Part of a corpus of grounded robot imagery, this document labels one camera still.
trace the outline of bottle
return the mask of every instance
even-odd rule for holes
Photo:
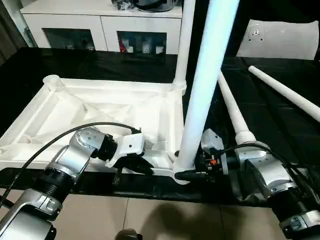
[[[142,38],[139,35],[135,36],[135,51],[139,53],[142,52]]]

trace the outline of tile floor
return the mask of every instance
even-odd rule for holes
[[[112,240],[123,228],[144,240],[285,240],[268,208],[107,196],[69,195],[54,225],[56,240]]]

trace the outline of white tray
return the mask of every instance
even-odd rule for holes
[[[122,123],[141,128],[146,138],[144,158],[156,175],[174,178],[173,163],[184,129],[182,91],[171,84],[86,80],[49,75],[43,87],[0,138],[0,170],[20,168],[38,149],[73,127],[93,122]],[[97,126],[117,138],[126,128]],[[29,168],[44,169],[69,134],[40,154]],[[87,171],[114,172],[91,159]]]

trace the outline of white pole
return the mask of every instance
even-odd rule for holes
[[[247,123],[241,114],[237,102],[232,95],[232,92],[222,72],[219,74],[218,82],[235,131],[236,143],[243,144],[245,142],[256,141],[255,135],[249,131]]]
[[[210,0],[174,172],[194,168],[194,160],[218,81],[239,0]]]
[[[176,62],[175,77],[173,80],[173,84],[177,88],[181,88],[183,90],[187,88],[186,74],[187,74],[192,26],[194,23],[195,5],[196,5],[196,0],[184,0],[179,49],[178,49],[178,59]]]
[[[291,90],[287,86],[275,80],[273,77],[265,74],[263,71],[259,70],[254,66],[249,67],[249,71],[253,73],[256,77],[264,81],[278,93],[289,99],[299,108],[304,110],[307,114],[313,117],[315,120],[320,122],[320,108],[310,102],[308,99],[305,99],[303,96],[299,95],[295,91]]]

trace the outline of white plastic fabric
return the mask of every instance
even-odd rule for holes
[[[304,59],[315,58],[319,23],[250,20],[237,57]]]

